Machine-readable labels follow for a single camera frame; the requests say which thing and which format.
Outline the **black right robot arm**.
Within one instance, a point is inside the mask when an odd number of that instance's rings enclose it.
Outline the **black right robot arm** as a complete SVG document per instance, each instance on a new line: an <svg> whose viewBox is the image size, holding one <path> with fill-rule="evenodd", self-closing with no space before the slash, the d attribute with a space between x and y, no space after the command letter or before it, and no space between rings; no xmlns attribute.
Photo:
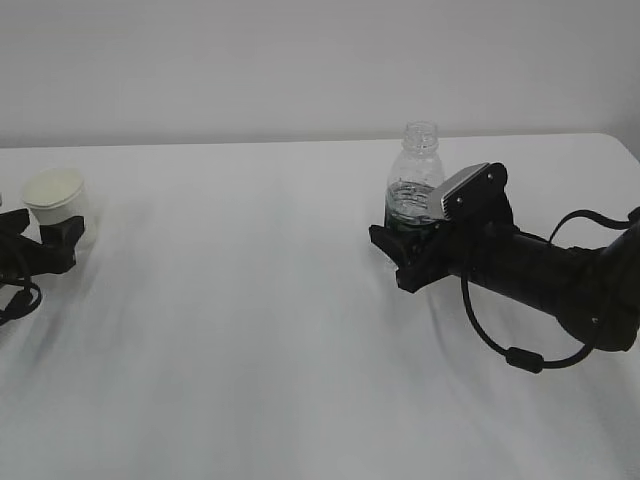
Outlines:
<svg viewBox="0 0 640 480"><path fill-rule="evenodd" d="M435 189L432 228L370 226L371 242L397 266L397 286L415 293L458 277L473 328L508 361L529 353L501 347L486 334L471 307L471 284L554 317L582 343L583 354L629 350L639 330L638 210L624 220L571 212L562 224L584 218L621 234L605 247L562 248L515 225L507 180L501 163L466 167Z"/></svg>

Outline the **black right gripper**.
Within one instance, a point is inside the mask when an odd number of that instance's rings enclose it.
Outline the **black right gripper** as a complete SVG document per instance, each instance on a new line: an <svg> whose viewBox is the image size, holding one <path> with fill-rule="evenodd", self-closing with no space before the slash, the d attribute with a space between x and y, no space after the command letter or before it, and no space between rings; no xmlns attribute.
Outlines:
<svg viewBox="0 0 640 480"><path fill-rule="evenodd" d="M495 293L516 293L518 279L509 268L520 251L520 230L505 193L506 167L490 165L492 192L474 212L459 220L434 220L436 233L426 241L416 229L395 230L380 225L368 229L371 243L396 267L397 286L416 293L448 276Z"/></svg>

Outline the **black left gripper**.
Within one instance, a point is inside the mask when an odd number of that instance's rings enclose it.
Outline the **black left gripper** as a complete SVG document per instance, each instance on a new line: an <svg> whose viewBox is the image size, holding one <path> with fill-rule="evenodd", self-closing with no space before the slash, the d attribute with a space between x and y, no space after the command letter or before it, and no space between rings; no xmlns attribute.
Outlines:
<svg viewBox="0 0 640 480"><path fill-rule="evenodd" d="M25 208L2 212L1 287L40 290L33 274L64 274L76 265L76 246L85 233L82 216L39 227L41 241L24 236L30 225Z"/></svg>

